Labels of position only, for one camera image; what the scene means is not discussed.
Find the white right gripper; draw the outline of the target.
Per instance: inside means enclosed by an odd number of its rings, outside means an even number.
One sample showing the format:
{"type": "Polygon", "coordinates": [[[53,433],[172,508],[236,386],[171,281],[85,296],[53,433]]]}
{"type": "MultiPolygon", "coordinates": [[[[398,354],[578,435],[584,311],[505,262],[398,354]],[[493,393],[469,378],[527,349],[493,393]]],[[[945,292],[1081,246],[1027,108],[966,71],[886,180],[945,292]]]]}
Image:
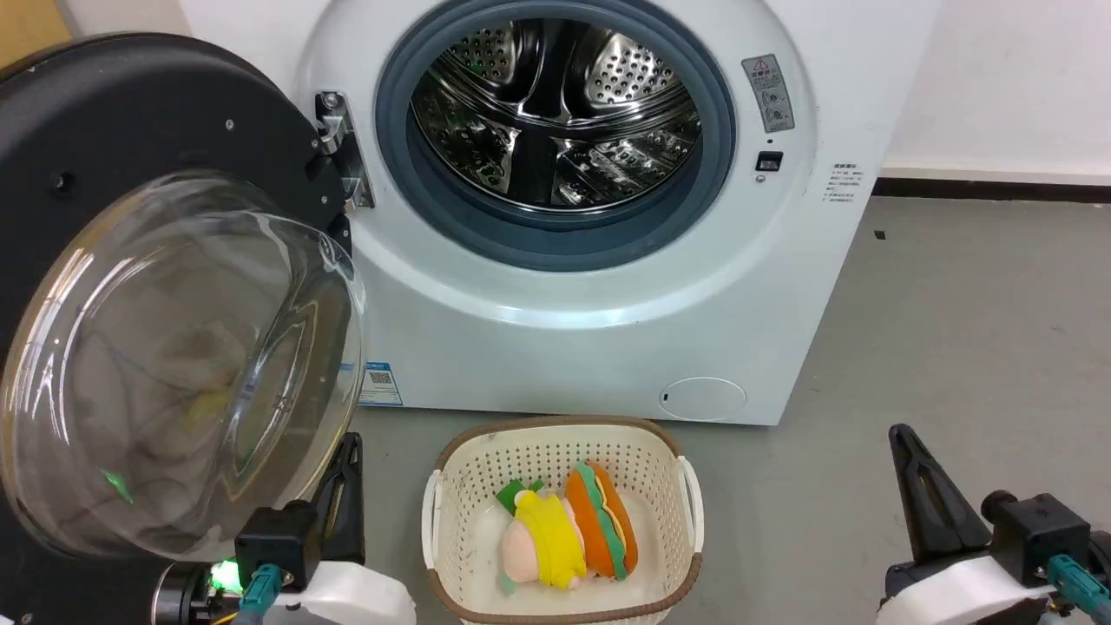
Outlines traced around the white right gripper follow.
{"type": "MultiPolygon", "coordinates": [[[[908,424],[890,447],[915,565],[980,553],[989,530],[908,424]]],[[[878,624],[1038,624],[1055,587],[1027,587],[991,556],[957,562],[885,601],[878,624]]]]}

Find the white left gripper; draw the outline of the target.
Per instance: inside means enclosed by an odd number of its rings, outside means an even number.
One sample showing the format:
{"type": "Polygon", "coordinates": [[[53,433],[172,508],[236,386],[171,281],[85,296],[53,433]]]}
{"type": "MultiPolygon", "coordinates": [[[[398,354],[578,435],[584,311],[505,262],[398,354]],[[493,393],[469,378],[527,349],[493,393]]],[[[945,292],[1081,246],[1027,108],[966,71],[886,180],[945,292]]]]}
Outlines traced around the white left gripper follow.
{"type": "Polygon", "coordinates": [[[282,593],[263,624],[416,624],[409,589],[366,566],[364,443],[339,438],[312,503],[319,515],[322,562],[306,589],[282,593]]]}

